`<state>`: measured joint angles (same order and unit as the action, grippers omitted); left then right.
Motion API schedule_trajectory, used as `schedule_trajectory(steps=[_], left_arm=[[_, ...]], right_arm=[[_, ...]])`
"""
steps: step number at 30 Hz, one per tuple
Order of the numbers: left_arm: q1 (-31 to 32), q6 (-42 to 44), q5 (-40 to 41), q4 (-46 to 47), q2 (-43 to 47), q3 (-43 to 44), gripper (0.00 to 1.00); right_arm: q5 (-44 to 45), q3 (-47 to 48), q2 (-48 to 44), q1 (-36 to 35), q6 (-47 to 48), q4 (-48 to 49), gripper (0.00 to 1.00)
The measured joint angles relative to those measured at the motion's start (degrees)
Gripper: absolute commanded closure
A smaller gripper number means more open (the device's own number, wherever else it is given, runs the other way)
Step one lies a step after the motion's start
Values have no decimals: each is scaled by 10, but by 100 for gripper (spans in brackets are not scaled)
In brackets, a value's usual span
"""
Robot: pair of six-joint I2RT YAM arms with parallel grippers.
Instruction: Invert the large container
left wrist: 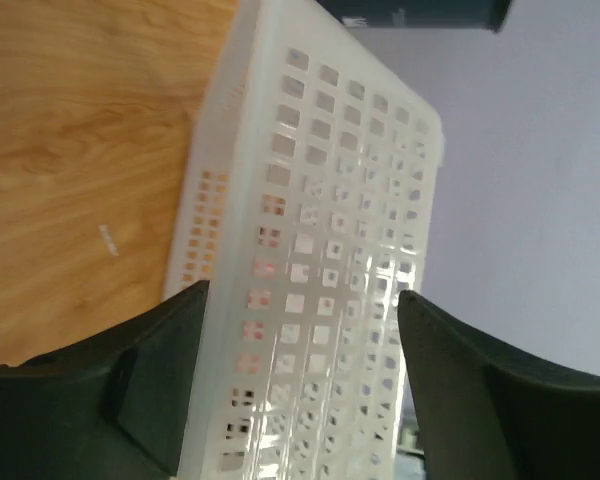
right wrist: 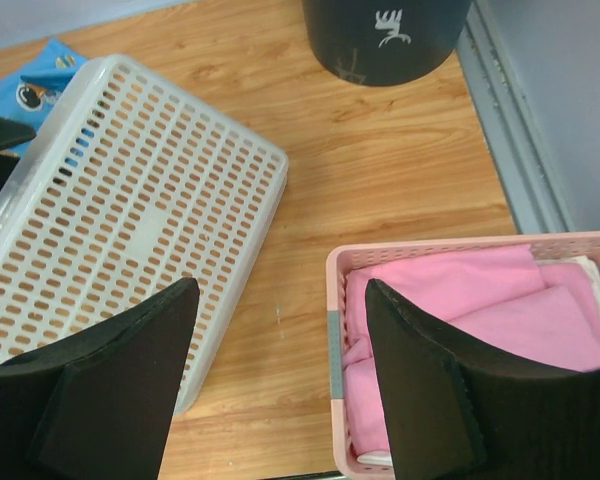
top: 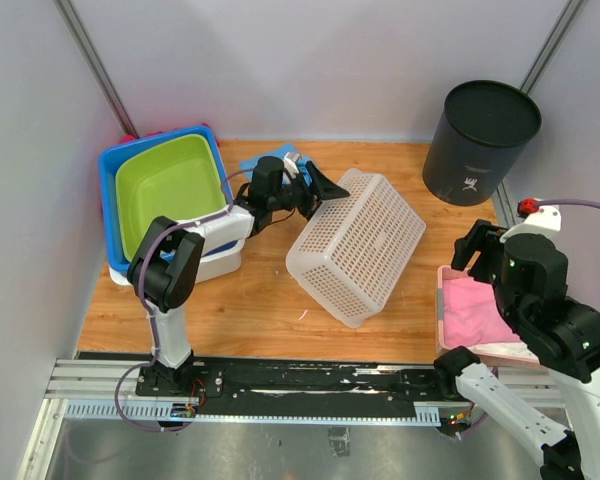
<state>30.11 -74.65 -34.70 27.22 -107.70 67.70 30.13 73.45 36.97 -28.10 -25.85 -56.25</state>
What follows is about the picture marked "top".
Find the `white perforated plastic basket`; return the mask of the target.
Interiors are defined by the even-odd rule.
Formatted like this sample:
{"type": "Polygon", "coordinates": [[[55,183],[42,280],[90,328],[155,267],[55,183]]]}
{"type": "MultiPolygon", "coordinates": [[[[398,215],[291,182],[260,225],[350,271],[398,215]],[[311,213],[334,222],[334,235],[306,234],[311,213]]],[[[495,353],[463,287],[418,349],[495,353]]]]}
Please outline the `white perforated plastic basket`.
{"type": "Polygon", "coordinates": [[[389,180],[350,169],[286,256],[298,285],[335,319],[360,327],[381,312],[426,231],[426,223],[389,180]]]}

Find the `large dark blue cylindrical container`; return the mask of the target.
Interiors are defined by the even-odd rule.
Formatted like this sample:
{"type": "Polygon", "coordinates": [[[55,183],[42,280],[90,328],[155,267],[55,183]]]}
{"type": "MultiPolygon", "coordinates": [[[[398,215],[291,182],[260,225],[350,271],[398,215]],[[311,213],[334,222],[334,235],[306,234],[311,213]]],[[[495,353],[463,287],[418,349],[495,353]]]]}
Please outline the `large dark blue cylindrical container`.
{"type": "Polygon", "coordinates": [[[426,156],[425,186],[451,205],[486,202],[541,125],[536,103],[511,85],[472,80],[454,87],[426,156]]]}

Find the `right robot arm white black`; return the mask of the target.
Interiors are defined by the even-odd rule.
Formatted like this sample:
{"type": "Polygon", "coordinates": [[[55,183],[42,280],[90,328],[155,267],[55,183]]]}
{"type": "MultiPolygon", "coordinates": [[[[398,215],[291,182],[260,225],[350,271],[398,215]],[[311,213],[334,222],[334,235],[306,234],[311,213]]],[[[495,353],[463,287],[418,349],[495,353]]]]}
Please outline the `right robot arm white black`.
{"type": "Polygon", "coordinates": [[[478,220],[455,241],[451,266],[491,286],[500,317],[546,367],[571,424],[545,417],[463,346],[435,360],[435,392],[480,407],[542,478],[600,479],[600,312],[568,296],[566,255],[541,233],[478,220]]]}

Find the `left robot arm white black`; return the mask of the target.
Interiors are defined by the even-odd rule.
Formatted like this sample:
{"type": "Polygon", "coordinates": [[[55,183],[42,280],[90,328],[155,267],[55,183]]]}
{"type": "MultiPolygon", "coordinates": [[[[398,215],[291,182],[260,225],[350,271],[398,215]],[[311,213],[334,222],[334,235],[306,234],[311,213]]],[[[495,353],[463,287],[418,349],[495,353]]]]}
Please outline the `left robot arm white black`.
{"type": "Polygon", "coordinates": [[[175,221],[156,217],[127,270],[127,281],[146,310],[152,365],[163,366],[159,383],[170,394],[187,393],[194,371],[186,339],[183,305],[191,296],[204,255],[227,243],[261,233],[278,211],[311,219],[326,201],[347,198],[349,192],[328,179],[313,162],[297,165],[297,153],[280,159],[264,156],[247,172],[251,179],[220,210],[175,221]]]}

